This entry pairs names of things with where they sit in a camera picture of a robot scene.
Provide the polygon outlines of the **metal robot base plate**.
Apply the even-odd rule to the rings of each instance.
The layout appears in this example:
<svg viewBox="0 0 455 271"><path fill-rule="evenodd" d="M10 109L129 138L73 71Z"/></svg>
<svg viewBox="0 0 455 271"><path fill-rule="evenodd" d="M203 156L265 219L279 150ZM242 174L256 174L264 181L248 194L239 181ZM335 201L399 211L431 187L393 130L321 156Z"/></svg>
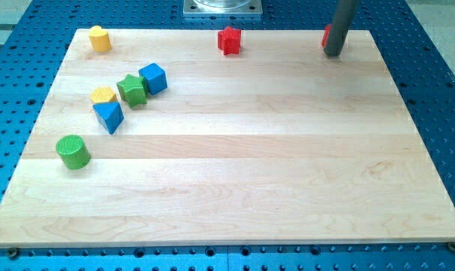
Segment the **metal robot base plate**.
<svg viewBox="0 0 455 271"><path fill-rule="evenodd" d="M207 14L233 15L263 13L262 0L184 0L183 14L201 16Z"/></svg>

